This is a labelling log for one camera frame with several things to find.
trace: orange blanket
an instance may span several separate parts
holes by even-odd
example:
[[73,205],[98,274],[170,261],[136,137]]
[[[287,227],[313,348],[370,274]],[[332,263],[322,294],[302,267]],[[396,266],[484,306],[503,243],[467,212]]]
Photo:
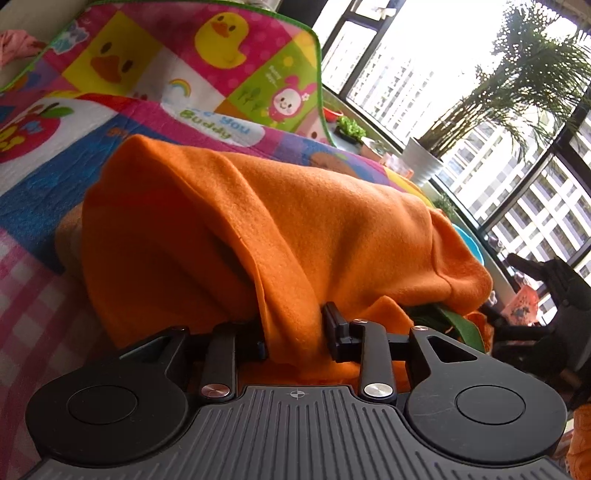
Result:
[[[400,306],[468,314],[486,270],[418,198],[319,168],[131,137],[86,195],[82,264],[117,346],[171,325],[208,332],[260,312],[270,360],[242,381],[348,383],[320,305],[408,333]],[[395,365],[400,387],[404,367]]]

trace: red pot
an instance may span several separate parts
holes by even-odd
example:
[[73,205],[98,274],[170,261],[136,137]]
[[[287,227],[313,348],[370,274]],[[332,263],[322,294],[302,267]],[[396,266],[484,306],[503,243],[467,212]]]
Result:
[[322,108],[324,110],[324,118],[326,118],[326,121],[330,124],[336,122],[339,119],[339,117],[343,116],[343,112],[335,112],[330,108],[326,107]]

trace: pink cloth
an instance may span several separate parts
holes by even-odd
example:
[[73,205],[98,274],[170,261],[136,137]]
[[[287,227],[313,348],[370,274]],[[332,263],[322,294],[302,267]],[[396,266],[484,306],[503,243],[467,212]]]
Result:
[[15,59],[37,55],[45,44],[24,30],[6,30],[0,33],[0,67]]

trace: small potted plant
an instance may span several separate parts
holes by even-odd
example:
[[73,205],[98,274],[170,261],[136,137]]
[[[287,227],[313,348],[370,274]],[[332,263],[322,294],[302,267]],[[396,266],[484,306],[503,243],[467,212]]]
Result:
[[355,145],[361,143],[361,139],[365,136],[366,132],[354,119],[343,115],[337,120],[335,134]]
[[343,116],[343,112],[340,110],[340,108],[334,104],[331,103],[328,100],[323,100],[324,106],[322,107],[322,110],[324,112],[324,119],[332,124],[334,122],[336,122],[340,117]]
[[528,150],[524,130],[545,146],[563,125],[575,129],[570,119],[574,108],[581,100],[591,105],[584,94],[591,79],[591,51],[578,33],[550,35],[548,28],[558,19],[535,2],[505,11],[492,50],[498,66],[491,73],[477,67],[478,86],[420,138],[409,140],[402,160],[414,170],[415,183],[438,173],[441,157],[484,122],[511,134],[520,160]]

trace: white flower pot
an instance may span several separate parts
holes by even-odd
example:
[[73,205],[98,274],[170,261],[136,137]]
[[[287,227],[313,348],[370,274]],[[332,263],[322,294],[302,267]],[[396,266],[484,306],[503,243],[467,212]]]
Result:
[[434,175],[443,169],[443,162],[436,157],[433,157],[427,150],[425,150],[414,138],[408,139],[408,143],[400,160],[412,169],[413,177],[411,181],[422,187]]

